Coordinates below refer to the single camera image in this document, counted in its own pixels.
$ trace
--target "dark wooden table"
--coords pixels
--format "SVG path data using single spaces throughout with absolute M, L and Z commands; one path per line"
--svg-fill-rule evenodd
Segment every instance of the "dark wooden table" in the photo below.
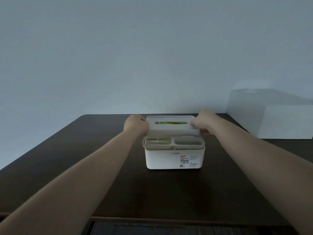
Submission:
M 236 123 L 227 114 L 220 116 Z M 83 115 L 0 170 L 0 216 L 12 213 L 55 177 L 119 134 L 127 117 Z M 204 140 L 203 166 L 195 170 L 147 169 L 141 140 L 137 140 L 92 219 L 289 225 L 218 140 L 214 136 L 204 136 Z M 312 140 L 267 141 L 305 159 L 313 159 Z

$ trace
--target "forearm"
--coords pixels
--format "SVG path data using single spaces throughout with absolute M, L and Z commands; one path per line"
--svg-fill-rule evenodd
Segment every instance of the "forearm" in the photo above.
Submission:
M 224 119 L 214 120 L 214 134 L 256 188 L 301 234 L 313 234 L 313 164 Z
M 79 234 L 113 183 L 137 136 L 123 132 L 66 170 L 4 220 L 0 233 Z

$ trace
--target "white wall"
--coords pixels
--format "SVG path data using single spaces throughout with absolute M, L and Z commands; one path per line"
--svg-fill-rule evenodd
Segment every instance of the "white wall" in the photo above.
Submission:
M 254 79 L 302 92 L 292 79 L 313 81 L 312 9 L 313 0 L 0 0 L 0 168 L 83 114 L 225 112 L 233 86 Z

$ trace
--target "hand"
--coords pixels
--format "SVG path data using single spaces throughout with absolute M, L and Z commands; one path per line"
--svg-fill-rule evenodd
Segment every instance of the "hand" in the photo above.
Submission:
M 211 110 L 201 110 L 196 118 L 194 118 L 190 124 L 201 129 L 202 133 L 209 132 L 214 134 L 213 126 L 216 120 L 220 119 Z
M 137 137 L 145 134 L 149 129 L 149 123 L 141 115 L 131 115 L 124 124 L 124 131 L 131 131 L 137 134 Z

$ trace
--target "storage organizer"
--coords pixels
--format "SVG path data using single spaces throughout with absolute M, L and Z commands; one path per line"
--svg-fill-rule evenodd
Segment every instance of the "storage organizer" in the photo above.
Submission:
M 190 125 L 194 116 L 148 116 L 143 139 L 149 169 L 202 167 L 205 142 L 200 130 Z

